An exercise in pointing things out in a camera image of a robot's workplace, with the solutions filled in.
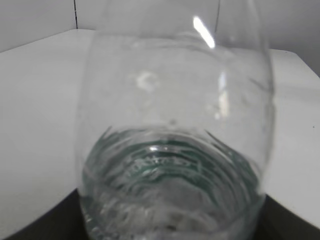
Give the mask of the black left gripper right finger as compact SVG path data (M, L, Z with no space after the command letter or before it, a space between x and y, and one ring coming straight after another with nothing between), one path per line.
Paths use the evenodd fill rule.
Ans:
M320 229L267 196L259 221L261 240L320 240Z

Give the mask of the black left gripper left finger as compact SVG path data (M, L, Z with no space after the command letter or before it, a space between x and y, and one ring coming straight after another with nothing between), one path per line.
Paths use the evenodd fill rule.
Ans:
M86 240L79 194L72 191L40 218L8 236L7 240Z

